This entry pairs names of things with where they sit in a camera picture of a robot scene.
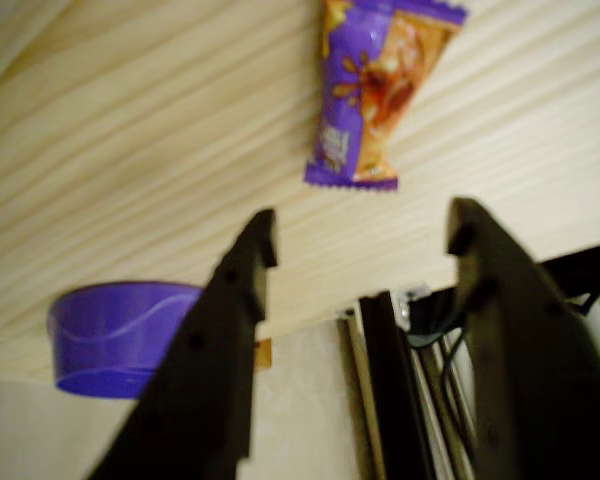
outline wooden surface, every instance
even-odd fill
[[[49,380],[60,292],[204,284],[265,206],[281,265],[260,338],[362,294],[452,283],[454,195],[537,258],[600,243],[600,1],[465,3],[393,136],[400,192],[380,194],[302,183],[318,1],[75,1],[0,78],[0,377]]]
[[[71,0],[0,0],[0,75]]]

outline wire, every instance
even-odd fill
[[[467,329],[466,329],[466,327],[463,327],[460,332],[460,335],[458,336],[456,341],[453,343],[451,350],[449,350],[449,354],[447,355],[447,358],[445,358],[445,360],[444,360],[444,365],[442,367],[442,373],[440,374],[440,390],[442,390],[442,400],[444,401],[444,406],[447,409],[447,413],[449,414],[449,417],[451,418],[451,424],[453,425],[453,428],[455,429],[456,433],[458,434],[458,437],[460,437],[460,441],[462,442],[464,450],[467,454],[469,463],[471,463],[471,466],[475,470],[475,455],[473,452],[473,448],[471,448],[471,442],[469,441],[469,433],[467,432],[467,430],[465,428],[462,428],[460,426],[460,422],[458,421],[458,418],[453,411],[453,407],[451,406],[451,399],[449,398],[449,391],[447,390],[447,382],[449,381],[449,375],[451,373],[451,366],[453,364],[453,359],[455,358],[456,354],[458,353],[458,349],[460,348],[460,345],[462,345],[462,342],[464,341],[466,335],[467,335]]]
[[[580,307],[582,315],[587,316],[589,314],[591,307],[593,307],[598,298],[600,298],[600,288],[591,292],[587,300],[582,304]]]

